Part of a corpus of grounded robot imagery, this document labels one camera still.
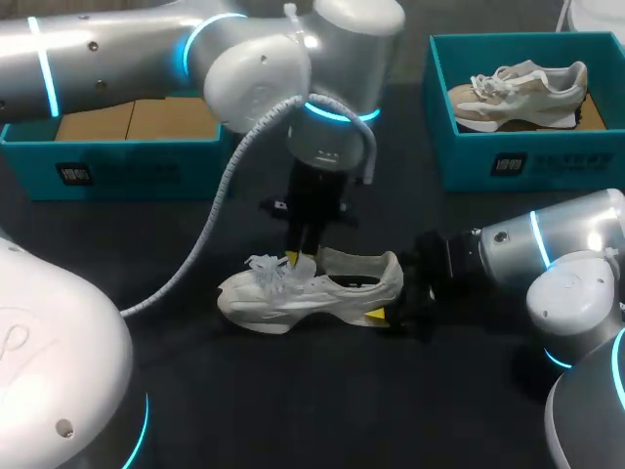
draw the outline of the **shoe sole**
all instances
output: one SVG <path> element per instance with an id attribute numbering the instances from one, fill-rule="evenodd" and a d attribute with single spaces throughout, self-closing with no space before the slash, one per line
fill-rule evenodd
<path id="1" fill-rule="evenodd" d="M 309 315 L 306 315 L 301 318 L 297 318 L 288 324 L 285 324 L 285 323 L 271 324 L 271 323 L 266 323 L 266 322 L 241 322 L 241 321 L 233 320 L 229 315 L 223 314 L 223 316 L 227 320 L 229 320 L 231 323 L 236 324 L 245 329 L 252 330 L 254 332 L 261 332 L 263 334 L 280 335 L 280 334 L 285 334 L 286 332 L 291 330 L 291 328 L 303 318 L 306 318 L 311 315 L 316 315 L 316 314 L 319 314 L 319 313 L 310 313 Z M 349 325 L 357 325 L 360 327 L 389 327 L 389 325 L 384 320 L 377 320 L 377 319 L 369 318 L 366 316 L 366 313 L 363 313 L 360 318 L 357 318 L 355 320 L 346 320 L 333 313 L 329 313 L 329 314 L 341 320 L 345 324 L 349 324 Z"/>
<path id="2" fill-rule="evenodd" d="M 484 122 L 456 117 L 456 122 L 463 127 L 483 133 L 496 132 L 502 125 L 511 120 L 524 120 L 541 127 L 549 127 L 552 129 L 574 129 L 579 123 L 578 109 L 568 113 L 531 112 L 525 115 L 514 115 L 502 120 L 489 120 Z"/>

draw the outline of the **teal box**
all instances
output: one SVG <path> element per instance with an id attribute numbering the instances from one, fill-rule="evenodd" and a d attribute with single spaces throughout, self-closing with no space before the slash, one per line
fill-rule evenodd
<path id="1" fill-rule="evenodd" d="M 447 90 L 470 83 L 473 75 L 489 75 L 499 66 L 526 60 L 545 67 L 584 62 L 589 91 L 607 130 L 460 133 Z M 609 32 L 432 36 L 424 95 L 438 167 L 448 191 L 624 186 L 625 55 Z M 498 163 L 510 163 L 518 170 L 496 172 Z"/>
<path id="2" fill-rule="evenodd" d="M 232 151 L 213 140 L 55 142 L 61 120 L 5 125 L 0 150 L 31 200 L 211 199 Z"/>

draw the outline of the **cardboard box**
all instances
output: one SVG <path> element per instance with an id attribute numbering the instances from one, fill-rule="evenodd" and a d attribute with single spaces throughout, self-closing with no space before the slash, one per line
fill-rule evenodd
<path id="1" fill-rule="evenodd" d="M 510 123 L 464 133 L 447 90 L 472 75 L 528 59 L 546 67 L 576 61 L 589 69 L 589 97 L 575 130 Z M 619 188 L 625 182 L 625 54 L 609 32 L 453 34 L 430 38 L 424 77 L 428 126 L 448 191 Z"/>
<path id="2" fill-rule="evenodd" d="M 232 137 L 177 97 L 6 125 L 0 150 L 32 200 L 208 199 Z"/>

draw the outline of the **white cable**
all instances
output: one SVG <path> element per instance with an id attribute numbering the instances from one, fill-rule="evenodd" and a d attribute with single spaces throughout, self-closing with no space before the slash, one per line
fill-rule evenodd
<path id="1" fill-rule="evenodd" d="M 365 183 L 367 182 L 367 180 L 370 183 L 373 179 L 373 169 L 375 168 L 375 159 L 377 152 L 375 136 L 373 135 L 371 129 L 354 112 L 352 112 L 347 107 L 332 98 L 311 94 L 309 95 L 308 101 L 315 105 L 327 107 L 338 114 L 344 115 L 350 120 L 350 122 L 356 127 L 356 129 L 360 131 L 364 138 L 366 150 L 368 153 L 366 157 L 364 178 Z M 222 210 L 224 199 L 226 198 L 226 194 L 228 193 L 228 187 L 232 178 L 232 174 L 236 170 L 236 167 L 238 166 L 238 163 L 240 162 L 243 155 L 245 155 L 250 145 L 252 145 L 252 143 L 259 137 L 259 135 L 270 130 L 273 126 L 283 120 L 284 117 L 286 117 L 293 108 L 301 107 L 303 104 L 304 102 L 301 96 L 294 96 L 277 104 L 276 106 L 272 107 L 271 110 L 256 123 L 252 130 L 250 130 L 245 135 L 243 140 L 234 150 L 234 153 L 232 154 L 232 157 L 230 158 L 228 165 L 224 170 L 224 174 L 222 175 L 222 179 L 217 188 L 217 193 L 215 194 L 215 198 L 213 199 L 213 204 L 211 206 L 208 219 L 206 220 L 204 228 L 202 229 L 197 241 L 195 242 L 195 245 L 191 249 L 183 264 L 178 268 L 176 273 L 173 274 L 173 276 L 167 281 L 167 283 L 165 283 L 158 289 L 158 291 L 156 291 L 150 297 L 146 298 L 141 303 L 126 310 L 123 310 L 121 312 L 122 317 L 128 318 L 132 315 L 135 315 L 136 313 L 148 308 L 149 306 L 159 301 L 174 286 L 176 286 L 181 278 L 188 272 L 188 270 L 197 260 L 199 254 L 202 252 L 202 249 L 206 245 L 206 242 L 208 241 L 211 233 L 213 232 L 213 229 L 215 228 L 215 224 L 217 223 L 217 219 Z"/>
<path id="2" fill-rule="evenodd" d="M 564 0 L 564 5 L 562 5 L 562 10 L 560 11 L 560 17 L 558 18 L 558 25 L 556 26 L 556 32 L 561 32 L 564 26 L 564 19 L 566 18 L 566 14 L 568 13 L 568 9 L 570 8 L 570 3 L 572 0 Z"/>

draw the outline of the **shoe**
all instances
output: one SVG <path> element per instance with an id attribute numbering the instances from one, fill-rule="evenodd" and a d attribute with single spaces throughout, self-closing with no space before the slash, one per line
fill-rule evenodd
<path id="1" fill-rule="evenodd" d="M 478 132 L 495 132 L 510 120 L 543 127 L 574 128 L 588 90 L 588 69 L 543 68 L 532 61 L 502 66 L 492 76 L 472 76 L 471 84 L 449 91 L 456 122 Z"/>
<path id="2" fill-rule="evenodd" d="M 286 257 L 252 256 L 249 271 L 222 283 L 219 309 L 232 322 L 268 334 L 283 334 L 321 312 L 353 325 L 385 325 L 365 314 L 399 296 L 403 271 L 396 255 L 354 256 L 322 248 L 317 257 L 318 264 L 300 255 L 291 267 Z"/>

